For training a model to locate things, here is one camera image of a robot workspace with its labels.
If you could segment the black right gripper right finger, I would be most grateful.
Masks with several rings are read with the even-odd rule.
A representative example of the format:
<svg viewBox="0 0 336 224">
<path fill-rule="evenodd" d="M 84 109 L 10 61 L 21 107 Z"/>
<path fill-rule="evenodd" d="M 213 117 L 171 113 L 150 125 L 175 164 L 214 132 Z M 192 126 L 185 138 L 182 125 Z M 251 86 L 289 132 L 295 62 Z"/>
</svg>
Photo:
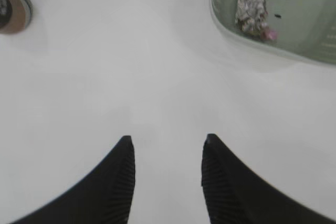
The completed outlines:
<svg viewBox="0 0 336 224">
<path fill-rule="evenodd" d="M 211 223 L 335 223 L 270 185 L 216 134 L 204 142 L 201 172 Z"/>
</svg>

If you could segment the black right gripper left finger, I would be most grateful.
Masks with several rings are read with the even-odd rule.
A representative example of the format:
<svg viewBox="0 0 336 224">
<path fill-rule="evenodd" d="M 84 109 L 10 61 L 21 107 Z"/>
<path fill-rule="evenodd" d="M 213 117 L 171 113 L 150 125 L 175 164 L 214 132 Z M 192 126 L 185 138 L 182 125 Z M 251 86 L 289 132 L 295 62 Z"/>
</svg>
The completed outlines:
<svg viewBox="0 0 336 224">
<path fill-rule="evenodd" d="M 135 151 L 126 135 L 80 182 L 15 223 L 128 223 L 134 188 Z"/>
</svg>

